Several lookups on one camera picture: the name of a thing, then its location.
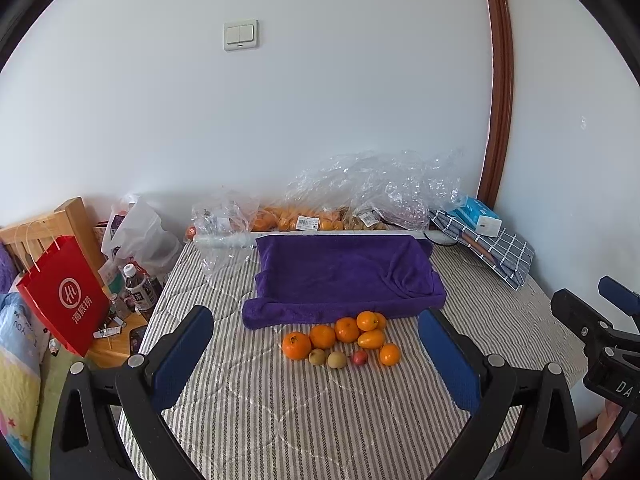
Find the striped mattress cover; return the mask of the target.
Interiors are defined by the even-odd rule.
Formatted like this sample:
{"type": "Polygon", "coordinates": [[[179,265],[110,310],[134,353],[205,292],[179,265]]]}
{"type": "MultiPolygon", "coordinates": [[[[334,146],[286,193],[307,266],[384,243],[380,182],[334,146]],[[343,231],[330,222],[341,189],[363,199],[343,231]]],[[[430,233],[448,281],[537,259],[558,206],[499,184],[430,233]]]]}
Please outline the striped mattress cover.
{"type": "MultiPolygon", "coordinates": [[[[584,376],[582,344],[557,321],[538,284],[510,289],[467,249],[436,247],[444,312],[484,353],[539,370],[560,364],[568,382],[584,376]]],[[[248,330],[242,307],[254,296],[259,259],[216,284],[198,248],[186,245],[142,341],[150,350],[192,307],[208,307],[213,337],[164,419],[209,479],[424,479],[468,420],[420,343],[415,318],[387,324],[400,362],[370,358],[341,370],[291,361],[286,326],[248,330]]]]}

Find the crumpled clear plastic bag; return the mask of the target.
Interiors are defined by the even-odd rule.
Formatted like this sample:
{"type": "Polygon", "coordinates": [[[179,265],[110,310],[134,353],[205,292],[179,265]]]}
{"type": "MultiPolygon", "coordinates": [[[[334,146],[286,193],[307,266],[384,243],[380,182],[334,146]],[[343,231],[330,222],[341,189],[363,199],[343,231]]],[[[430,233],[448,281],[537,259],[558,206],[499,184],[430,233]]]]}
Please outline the crumpled clear plastic bag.
{"type": "Polygon", "coordinates": [[[432,211],[454,210],[466,199],[454,153],[434,158],[410,151],[344,155],[319,178],[348,184],[349,208],[373,209],[391,226],[405,230],[425,229],[432,211]]]}

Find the plastic drink bottle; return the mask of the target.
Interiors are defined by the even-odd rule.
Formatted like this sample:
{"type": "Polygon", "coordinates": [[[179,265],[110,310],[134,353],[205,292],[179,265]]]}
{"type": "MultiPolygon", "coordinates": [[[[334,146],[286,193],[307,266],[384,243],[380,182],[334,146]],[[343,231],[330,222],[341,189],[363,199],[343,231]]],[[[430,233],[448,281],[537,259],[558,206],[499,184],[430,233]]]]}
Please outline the plastic drink bottle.
{"type": "Polygon", "coordinates": [[[133,263],[127,263],[122,273],[126,289],[134,298],[137,309],[141,313],[150,313],[157,303],[157,296],[149,279],[133,263]]]}

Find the wooden chair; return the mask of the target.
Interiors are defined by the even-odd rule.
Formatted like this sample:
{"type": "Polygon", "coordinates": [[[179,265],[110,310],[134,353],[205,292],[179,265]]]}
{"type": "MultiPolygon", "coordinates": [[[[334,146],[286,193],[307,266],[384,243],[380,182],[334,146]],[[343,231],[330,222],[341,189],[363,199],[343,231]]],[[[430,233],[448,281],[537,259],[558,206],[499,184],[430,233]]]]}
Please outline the wooden chair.
{"type": "Polygon", "coordinates": [[[54,211],[1,229],[1,243],[18,272],[29,270],[60,236],[73,236],[94,274],[105,262],[81,197],[66,200],[54,211]]]}

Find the brown wooden door frame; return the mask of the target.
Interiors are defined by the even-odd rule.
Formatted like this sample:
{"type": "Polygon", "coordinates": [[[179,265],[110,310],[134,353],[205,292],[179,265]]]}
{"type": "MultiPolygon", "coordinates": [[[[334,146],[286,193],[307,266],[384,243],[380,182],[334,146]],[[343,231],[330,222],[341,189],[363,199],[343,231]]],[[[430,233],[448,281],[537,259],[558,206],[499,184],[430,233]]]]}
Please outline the brown wooden door frame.
{"type": "Polygon", "coordinates": [[[486,0],[491,41],[491,100],[488,138],[477,198],[495,206],[511,132],[514,47],[508,0],[486,0]]]}

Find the bag of oranges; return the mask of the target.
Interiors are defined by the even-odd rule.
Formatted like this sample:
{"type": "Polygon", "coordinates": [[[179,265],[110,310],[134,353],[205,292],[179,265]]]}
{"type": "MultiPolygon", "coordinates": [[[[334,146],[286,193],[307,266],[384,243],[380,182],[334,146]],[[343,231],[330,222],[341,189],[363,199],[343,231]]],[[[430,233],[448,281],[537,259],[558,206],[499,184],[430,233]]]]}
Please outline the bag of oranges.
{"type": "Polygon", "coordinates": [[[352,203],[352,189],[342,181],[309,178],[292,182],[282,197],[260,203],[253,232],[341,231],[352,203]]]}

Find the blue tissue pack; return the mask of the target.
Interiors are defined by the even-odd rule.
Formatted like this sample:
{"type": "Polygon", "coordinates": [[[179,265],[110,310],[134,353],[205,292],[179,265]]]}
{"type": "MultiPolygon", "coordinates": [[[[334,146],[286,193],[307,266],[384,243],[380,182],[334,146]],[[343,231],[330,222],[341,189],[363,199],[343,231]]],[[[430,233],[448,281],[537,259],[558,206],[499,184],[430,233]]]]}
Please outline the blue tissue pack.
{"type": "Polygon", "coordinates": [[[476,198],[468,196],[461,207],[450,214],[471,228],[475,233],[497,237],[502,228],[502,220],[490,208],[476,198]]]}

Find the colourful pillow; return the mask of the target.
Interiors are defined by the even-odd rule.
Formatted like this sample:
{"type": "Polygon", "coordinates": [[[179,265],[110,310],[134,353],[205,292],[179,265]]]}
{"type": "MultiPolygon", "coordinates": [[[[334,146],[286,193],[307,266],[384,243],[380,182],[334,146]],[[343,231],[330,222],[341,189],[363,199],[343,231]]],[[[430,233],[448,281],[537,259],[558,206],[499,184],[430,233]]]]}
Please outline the colourful pillow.
{"type": "Polygon", "coordinates": [[[18,292],[1,295],[1,434],[32,473],[32,433],[39,408],[40,364],[49,332],[18,292]]]}

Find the checked blue cloth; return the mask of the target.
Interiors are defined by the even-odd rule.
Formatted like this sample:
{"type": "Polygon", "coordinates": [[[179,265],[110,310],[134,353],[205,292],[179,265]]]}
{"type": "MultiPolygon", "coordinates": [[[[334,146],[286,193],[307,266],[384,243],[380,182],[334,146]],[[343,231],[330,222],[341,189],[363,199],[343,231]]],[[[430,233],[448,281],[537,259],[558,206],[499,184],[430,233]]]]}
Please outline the checked blue cloth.
{"type": "Polygon", "coordinates": [[[496,237],[478,234],[461,220],[443,210],[432,211],[430,220],[450,240],[469,250],[512,289],[525,285],[535,251],[518,234],[501,229],[496,237]]]}

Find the purple towel covered tray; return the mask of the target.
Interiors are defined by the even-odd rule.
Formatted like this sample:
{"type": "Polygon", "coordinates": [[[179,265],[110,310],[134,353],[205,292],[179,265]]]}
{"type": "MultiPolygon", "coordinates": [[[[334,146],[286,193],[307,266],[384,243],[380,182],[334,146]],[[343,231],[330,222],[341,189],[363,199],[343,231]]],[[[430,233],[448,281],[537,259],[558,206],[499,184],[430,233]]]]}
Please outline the purple towel covered tray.
{"type": "Polygon", "coordinates": [[[244,326],[330,324],[363,311],[410,318],[447,299],[432,244],[412,235],[268,235],[244,326]]]}

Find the red paper shopping bag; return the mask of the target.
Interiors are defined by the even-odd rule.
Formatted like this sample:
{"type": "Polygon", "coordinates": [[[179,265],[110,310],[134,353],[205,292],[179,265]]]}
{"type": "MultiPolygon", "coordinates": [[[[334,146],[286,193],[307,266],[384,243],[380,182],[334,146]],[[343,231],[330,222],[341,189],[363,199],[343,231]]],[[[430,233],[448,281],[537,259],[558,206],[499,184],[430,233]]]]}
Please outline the red paper shopping bag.
{"type": "Polygon", "coordinates": [[[17,283],[17,290],[67,351],[87,354],[110,300],[75,237],[56,238],[17,283]]]}

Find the clear plastic bag left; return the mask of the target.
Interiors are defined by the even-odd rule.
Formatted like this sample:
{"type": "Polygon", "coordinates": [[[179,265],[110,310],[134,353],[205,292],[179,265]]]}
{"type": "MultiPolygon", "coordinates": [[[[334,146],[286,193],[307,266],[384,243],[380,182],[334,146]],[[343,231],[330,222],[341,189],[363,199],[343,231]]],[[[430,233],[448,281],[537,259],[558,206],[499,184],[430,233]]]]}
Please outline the clear plastic bag left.
{"type": "Polygon", "coordinates": [[[253,196],[222,190],[192,207],[193,243],[209,281],[239,270],[250,258],[258,206],[253,196]]]}

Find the oval kumquat top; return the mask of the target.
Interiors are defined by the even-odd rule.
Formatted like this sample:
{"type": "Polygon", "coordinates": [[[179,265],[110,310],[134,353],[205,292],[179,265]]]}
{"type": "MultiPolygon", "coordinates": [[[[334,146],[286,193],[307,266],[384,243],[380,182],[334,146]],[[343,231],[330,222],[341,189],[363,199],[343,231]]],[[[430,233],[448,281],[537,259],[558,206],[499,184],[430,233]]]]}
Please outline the oval kumquat top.
{"type": "Polygon", "coordinates": [[[372,332],[372,330],[378,329],[378,324],[380,324],[380,319],[375,312],[372,311],[362,311],[356,317],[356,323],[358,328],[362,332],[372,332]]]}

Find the small red fruit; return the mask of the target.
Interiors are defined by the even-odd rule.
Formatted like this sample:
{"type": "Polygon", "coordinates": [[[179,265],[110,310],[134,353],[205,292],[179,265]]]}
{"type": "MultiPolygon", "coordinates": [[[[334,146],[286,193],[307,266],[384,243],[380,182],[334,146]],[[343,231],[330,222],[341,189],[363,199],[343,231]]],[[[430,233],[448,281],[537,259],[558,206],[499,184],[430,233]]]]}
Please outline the small red fruit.
{"type": "Polygon", "coordinates": [[[352,354],[352,362],[357,366],[363,366],[368,362],[369,355],[364,350],[358,350],[352,354]]]}

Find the yellow brown longan fruit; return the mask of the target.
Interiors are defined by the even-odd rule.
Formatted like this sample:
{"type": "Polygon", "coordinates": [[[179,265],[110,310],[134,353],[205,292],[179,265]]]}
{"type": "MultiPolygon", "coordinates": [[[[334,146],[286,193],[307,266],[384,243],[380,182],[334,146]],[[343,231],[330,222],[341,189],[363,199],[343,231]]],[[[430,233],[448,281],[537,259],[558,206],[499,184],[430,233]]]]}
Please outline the yellow brown longan fruit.
{"type": "Polygon", "coordinates": [[[341,351],[334,351],[326,358],[326,365],[332,370],[340,370],[347,365],[347,358],[341,351]]]}

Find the white wall switch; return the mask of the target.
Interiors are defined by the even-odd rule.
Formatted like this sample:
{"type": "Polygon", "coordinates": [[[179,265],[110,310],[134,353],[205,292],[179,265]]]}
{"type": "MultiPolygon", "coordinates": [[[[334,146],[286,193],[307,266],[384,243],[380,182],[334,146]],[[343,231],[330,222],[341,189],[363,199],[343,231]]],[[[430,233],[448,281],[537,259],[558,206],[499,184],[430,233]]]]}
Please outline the white wall switch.
{"type": "Polygon", "coordinates": [[[258,21],[245,20],[224,24],[222,40],[227,52],[256,48],[259,41],[258,21]]]}

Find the white plastic bag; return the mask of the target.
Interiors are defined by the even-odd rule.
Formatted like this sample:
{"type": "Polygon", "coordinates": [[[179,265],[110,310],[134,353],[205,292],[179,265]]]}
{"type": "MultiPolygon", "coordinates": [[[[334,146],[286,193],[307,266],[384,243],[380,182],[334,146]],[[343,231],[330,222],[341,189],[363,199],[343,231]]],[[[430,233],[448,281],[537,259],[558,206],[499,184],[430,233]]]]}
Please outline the white plastic bag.
{"type": "Polygon", "coordinates": [[[108,261],[134,263],[151,278],[167,280],[182,243],[164,229],[160,215],[140,195],[125,195],[112,206],[101,243],[108,261]]]}

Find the large mandarin with stem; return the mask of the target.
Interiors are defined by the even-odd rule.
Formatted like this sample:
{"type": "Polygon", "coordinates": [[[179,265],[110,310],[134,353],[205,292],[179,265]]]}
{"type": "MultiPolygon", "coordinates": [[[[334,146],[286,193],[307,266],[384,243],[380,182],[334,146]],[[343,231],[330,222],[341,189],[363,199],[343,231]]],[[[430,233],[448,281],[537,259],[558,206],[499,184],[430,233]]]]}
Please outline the large mandarin with stem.
{"type": "Polygon", "coordinates": [[[284,336],[281,344],[283,354],[292,361],[306,359],[312,350],[310,338],[301,332],[291,332],[284,336]]]}

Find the green brown longan fruit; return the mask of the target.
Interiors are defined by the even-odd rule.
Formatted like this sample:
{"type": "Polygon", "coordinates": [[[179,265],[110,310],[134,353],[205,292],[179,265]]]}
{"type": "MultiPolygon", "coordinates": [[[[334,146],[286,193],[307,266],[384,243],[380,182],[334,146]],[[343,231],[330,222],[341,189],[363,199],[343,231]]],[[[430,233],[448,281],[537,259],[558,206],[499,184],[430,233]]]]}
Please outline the green brown longan fruit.
{"type": "Polygon", "coordinates": [[[326,362],[326,350],[314,348],[308,354],[308,361],[314,366],[322,366],[326,362]]]}

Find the wooden side table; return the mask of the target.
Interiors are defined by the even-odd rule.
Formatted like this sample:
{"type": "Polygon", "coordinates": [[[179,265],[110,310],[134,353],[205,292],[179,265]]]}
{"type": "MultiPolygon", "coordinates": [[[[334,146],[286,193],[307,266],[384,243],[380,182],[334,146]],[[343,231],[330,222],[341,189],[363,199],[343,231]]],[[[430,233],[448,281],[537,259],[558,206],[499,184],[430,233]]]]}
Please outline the wooden side table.
{"type": "Polygon", "coordinates": [[[139,313],[130,314],[125,322],[118,335],[95,339],[87,351],[86,359],[99,368],[121,366],[130,357],[130,332],[148,325],[148,321],[139,313]]]}

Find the bag of longans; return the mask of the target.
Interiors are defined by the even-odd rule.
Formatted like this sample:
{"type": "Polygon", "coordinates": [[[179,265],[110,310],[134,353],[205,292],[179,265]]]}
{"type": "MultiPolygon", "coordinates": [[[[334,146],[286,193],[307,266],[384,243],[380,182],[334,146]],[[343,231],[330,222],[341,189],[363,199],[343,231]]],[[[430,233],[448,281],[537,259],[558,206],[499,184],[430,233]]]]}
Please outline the bag of longans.
{"type": "Polygon", "coordinates": [[[393,227],[373,209],[343,207],[338,211],[333,229],[337,231],[389,231],[393,227]]]}

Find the small round orange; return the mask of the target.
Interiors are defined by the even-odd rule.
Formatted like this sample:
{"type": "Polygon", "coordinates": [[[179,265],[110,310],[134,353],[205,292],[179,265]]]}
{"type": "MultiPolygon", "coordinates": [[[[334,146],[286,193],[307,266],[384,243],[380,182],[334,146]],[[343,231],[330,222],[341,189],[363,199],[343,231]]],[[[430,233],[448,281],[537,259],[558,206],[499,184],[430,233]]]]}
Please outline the small round orange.
{"type": "Polygon", "coordinates": [[[401,352],[396,344],[383,344],[378,349],[378,362],[384,366],[394,366],[400,362],[400,359],[401,352]]]}

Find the oval kumquat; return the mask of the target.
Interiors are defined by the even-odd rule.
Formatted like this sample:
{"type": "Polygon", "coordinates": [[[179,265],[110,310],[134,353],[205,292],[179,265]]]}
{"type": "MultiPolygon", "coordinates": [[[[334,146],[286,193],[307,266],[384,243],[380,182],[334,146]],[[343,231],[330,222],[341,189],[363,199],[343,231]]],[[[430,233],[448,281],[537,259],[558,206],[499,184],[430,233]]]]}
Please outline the oval kumquat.
{"type": "Polygon", "coordinates": [[[385,334],[382,330],[369,330],[359,335],[357,344],[364,350],[375,350],[384,346],[385,334]]]}
{"type": "Polygon", "coordinates": [[[378,329],[378,324],[380,324],[380,319],[375,312],[372,311],[362,311],[356,317],[356,323],[358,328],[362,332],[372,332],[372,330],[378,329]]]}

